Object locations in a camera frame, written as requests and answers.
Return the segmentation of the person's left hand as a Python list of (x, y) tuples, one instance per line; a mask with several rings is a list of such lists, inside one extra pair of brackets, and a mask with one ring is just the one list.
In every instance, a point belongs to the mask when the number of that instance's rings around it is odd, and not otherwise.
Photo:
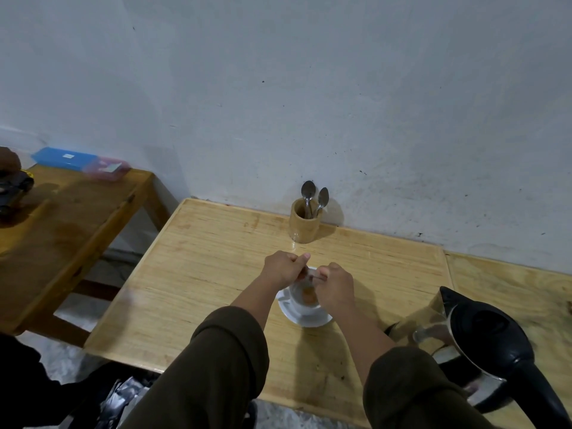
[(285, 289), (292, 282), (304, 277), (306, 268), (297, 268), (290, 252), (277, 251), (267, 256), (260, 273), (264, 285), (274, 293)]

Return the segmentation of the silvery packets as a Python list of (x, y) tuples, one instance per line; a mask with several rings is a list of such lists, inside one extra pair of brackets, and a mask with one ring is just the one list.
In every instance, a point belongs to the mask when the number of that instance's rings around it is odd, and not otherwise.
[(135, 377), (118, 380), (99, 405), (94, 429), (118, 429), (148, 390), (149, 386)]

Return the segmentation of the blue plastic box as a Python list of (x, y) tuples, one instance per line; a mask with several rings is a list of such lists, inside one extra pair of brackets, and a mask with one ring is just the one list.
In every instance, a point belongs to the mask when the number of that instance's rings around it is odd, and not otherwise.
[(98, 159), (98, 157), (93, 154), (56, 149), (53, 147), (44, 147), (32, 153), (31, 157), (39, 165), (76, 172), (84, 171), (85, 167)]

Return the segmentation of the dark wooden side table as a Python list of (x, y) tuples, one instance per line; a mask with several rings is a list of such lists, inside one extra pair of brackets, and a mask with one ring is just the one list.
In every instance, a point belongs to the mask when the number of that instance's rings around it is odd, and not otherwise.
[(0, 217), (0, 334), (25, 331), (82, 348), (90, 332), (55, 315), (71, 293), (112, 301), (118, 290), (84, 280), (141, 209), (158, 231), (170, 217), (152, 172), (120, 180), (34, 165), (39, 185)]

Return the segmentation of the person's right forearm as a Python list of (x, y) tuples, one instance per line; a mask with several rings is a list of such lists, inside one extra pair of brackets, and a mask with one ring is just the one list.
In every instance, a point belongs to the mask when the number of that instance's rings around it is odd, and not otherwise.
[(324, 307), (349, 347), (372, 429), (494, 429), (428, 353), (397, 346), (353, 303)]

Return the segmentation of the steel kettle with black lid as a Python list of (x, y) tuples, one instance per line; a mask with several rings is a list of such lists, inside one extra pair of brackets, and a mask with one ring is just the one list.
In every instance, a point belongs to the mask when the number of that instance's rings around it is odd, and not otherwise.
[(572, 419), (535, 363), (531, 341), (504, 311), (440, 287), (428, 305), (397, 323), (402, 321), (445, 322), (457, 349), (482, 372), (506, 382), (512, 403), (535, 429), (572, 429)]

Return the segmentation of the pink plastic box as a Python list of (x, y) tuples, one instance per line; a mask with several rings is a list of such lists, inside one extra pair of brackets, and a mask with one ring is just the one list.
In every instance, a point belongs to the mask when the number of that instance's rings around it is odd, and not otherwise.
[(82, 172), (95, 180), (118, 181), (129, 171), (131, 166), (122, 159), (98, 157), (82, 167)]

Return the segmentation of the white saucer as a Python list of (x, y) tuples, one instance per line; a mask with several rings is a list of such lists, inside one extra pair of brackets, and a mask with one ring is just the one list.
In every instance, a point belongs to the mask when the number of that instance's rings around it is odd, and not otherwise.
[(299, 302), (290, 288), (280, 290), (275, 299), (284, 316), (303, 328), (322, 327), (333, 320), (320, 305), (309, 306)]

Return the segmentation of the wooden utensil holder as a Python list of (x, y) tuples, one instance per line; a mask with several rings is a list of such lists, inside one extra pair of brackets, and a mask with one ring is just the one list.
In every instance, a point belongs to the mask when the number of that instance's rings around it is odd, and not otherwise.
[(289, 237), (299, 244), (309, 244), (316, 240), (322, 215), (323, 209), (320, 209), (315, 217), (305, 218), (304, 198), (295, 200), (291, 205), (288, 220)]

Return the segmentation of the person's left forearm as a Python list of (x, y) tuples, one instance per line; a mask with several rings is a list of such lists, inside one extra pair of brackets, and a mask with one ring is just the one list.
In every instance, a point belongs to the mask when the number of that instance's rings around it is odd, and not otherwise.
[(260, 276), (209, 314), (119, 429), (240, 429), (267, 377), (262, 321), (279, 289)]

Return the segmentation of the brown round object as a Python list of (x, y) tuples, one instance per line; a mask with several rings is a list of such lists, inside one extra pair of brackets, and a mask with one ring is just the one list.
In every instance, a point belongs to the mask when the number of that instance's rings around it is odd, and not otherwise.
[(8, 147), (0, 146), (0, 173), (12, 174), (22, 169), (18, 155)]

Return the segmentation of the white cup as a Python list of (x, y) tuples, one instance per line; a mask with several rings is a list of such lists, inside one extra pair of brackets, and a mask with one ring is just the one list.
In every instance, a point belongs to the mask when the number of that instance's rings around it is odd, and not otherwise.
[(300, 310), (300, 313), (305, 314), (321, 308), (313, 285), (316, 271), (316, 268), (308, 267), (303, 278), (292, 282), (283, 290), (284, 295), (287, 296), (287, 301), (293, 303), (294, 307)]

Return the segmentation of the small metal spoon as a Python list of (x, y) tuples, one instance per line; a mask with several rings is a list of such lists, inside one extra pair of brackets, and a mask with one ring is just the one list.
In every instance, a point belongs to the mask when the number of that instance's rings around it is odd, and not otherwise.
[(329, 202), (329, 191), (327, 187), (323, 187), (318, 194), (318, 205), (313, 211), (312, 218), (317, 218), (319, 212), (328, 205)]

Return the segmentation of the person's right hand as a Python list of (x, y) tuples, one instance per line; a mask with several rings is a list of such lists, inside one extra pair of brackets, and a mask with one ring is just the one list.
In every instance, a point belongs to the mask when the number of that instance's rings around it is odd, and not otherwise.
[(327, 285), (316, 288), (316, 280), (313, 285), (321, 307), (337, 320), (356, 309), (354, 278), (337, 263), (332, 262), (329, 266), (332, 267), (332, 276)]

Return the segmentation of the large metal spoon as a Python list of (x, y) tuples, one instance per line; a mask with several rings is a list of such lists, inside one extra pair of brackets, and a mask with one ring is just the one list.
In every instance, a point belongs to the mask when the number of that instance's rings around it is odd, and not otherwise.
[(305, 181), (301, 187), (301, 195), (305, 201), (305, 206), (304, 206), (305, 219), (313, 218), (313, 212), (311, 209), (311, 200), (314, 198), (315, 194), (316, 194), (316, 186), (314, 182), (311, 180)]

